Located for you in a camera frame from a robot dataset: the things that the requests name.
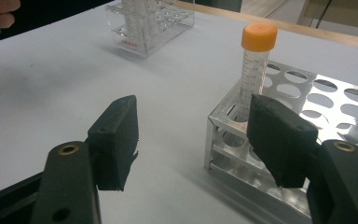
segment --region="test tube rack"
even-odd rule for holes
[[[122,0],[105,11],[117,47],[147,57],[194,26],[194,11],[180,6],[175,0]]]
[[[339,139],[358,146],[357,86],[272,61],[263,85],[263,95],[277,99],[318,128],[319,143]],[[236,121],[240,90],[238,81],[208,117],[204,167],[240,180],[289,210],[310,217],[306,197],[309,181],[302,189],[278,188],[253,152],[246,122]]]

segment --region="brass screw insert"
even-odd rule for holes
[[[336,141],[333,143],[333,145],[339,149],[339,150],[342,150],[342,151],[345,151],[345,152],[354,152],[356,150],[356,148],[347,143],[347,142],[340,142],[340,141]]]
[[[79,146],[68,145],[68,146],[64,146],[64,147],[60,148],[60,150],[58,151],[58,154],[60,154],[62,156],[67,156],[72,153],[75,153],[78,150],[79,150]]]

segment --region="metal tube rack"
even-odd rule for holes
[[[204,167],[237,178],[269,195],[271,200],[281,201],[309,217],[309,182],[306,180],[302,189],[278,188],[247,141],[247,123],[237,121],[240,88],[237,82],[208,116]],[[358,146],[357,86],[269,61],[263,94],[313,123],[319,131],[319,142],[340,139]]]

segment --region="orange cap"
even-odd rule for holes
[[[278,29],[269,23],[251,23],[242,32],[242,47],[244,49],[263,52],[274,48]]]

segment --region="white tabletop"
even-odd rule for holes
[[[252,223],[203,166],[207,116],[241,76],[246,23],[196,13],[147,59],[116,50],[103,7],[0,41],[0,189],[85,140],[114,100],[138,99],[139,157],[103,223]],[[280,31],[269,57],[358,85],[358,48]]]

